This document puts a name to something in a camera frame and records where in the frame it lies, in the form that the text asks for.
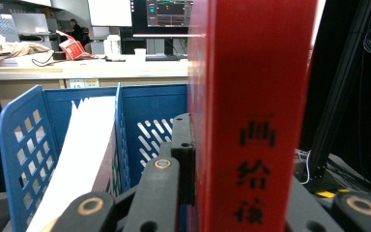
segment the white paper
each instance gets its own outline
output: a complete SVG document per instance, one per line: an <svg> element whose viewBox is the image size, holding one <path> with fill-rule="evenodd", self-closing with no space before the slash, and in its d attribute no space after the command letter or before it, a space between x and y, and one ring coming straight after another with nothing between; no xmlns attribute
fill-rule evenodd
<svg viewBox="0 0 371 232"><path fill-rule="evenodd" d="M115 133L114 116L115 97L85 99L78 108L71 105L71 121L56 170L27 231L41 231L75 198L92 191Z"/></svg>

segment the beige counter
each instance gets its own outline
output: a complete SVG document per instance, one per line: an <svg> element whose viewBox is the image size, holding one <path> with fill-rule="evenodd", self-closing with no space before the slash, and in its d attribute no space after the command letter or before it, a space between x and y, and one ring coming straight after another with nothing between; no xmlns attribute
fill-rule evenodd
<svg viewBox="0 0 371 232"><path fill-rule="evenodd" d="M18 67L0 67L1 103L6 104L36 84L45 89L68 88L74 79L95 79L99 86L116 86L118 82L123 85L186 83L187 60L139 63L132 55L123 58L126 62L65 61L41 68L30 62L32 56L22 57Z"/></svg>

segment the person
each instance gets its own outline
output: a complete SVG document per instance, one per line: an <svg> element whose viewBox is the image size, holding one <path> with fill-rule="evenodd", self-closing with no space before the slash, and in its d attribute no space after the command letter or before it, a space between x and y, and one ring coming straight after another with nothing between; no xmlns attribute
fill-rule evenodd
<svg viewBox="0 0 371 232"><path fill-rule="evenodd" d="M60 25L59 22L58 22L58 30L59 30L59 31L62 31L62 32L65 31L65 30L63 30L63 27Z"/></svg>
<svg viewBox="0 0 371 232"><path fill-rule="evenodd" d="M76 19L71 19L71 29L66 30L66 32L71 33L71 36L74 37L75 40L82 42L82 28L77 24Z"/></svg>

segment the monitor screen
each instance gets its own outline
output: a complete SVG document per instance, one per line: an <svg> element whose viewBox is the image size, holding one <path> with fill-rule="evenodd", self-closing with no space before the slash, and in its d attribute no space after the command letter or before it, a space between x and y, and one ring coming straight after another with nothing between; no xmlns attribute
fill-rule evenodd
<svg viewBox="0 0 371 232"><path fill-rule="evenodd" d="M193 0L131 0L134 37L187 37Z"/></svg>

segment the red object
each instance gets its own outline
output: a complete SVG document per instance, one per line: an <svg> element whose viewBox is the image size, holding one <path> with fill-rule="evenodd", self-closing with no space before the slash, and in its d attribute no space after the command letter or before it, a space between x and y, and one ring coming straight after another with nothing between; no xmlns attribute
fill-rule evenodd
<svg viewBox="0 0 371 232"><path fill-rule="evenodd" d="M315 10L315 0L194 2L198 229L190 231L284 230Z"/></svg>
<svg viewBox="0 0 371 232"><path fill-rule="evenodd" d="M67 40L60 43L59 46L66 53L67 60L77 60L84 56L85 50L79 41L73 37L67 36Z"/></svg>

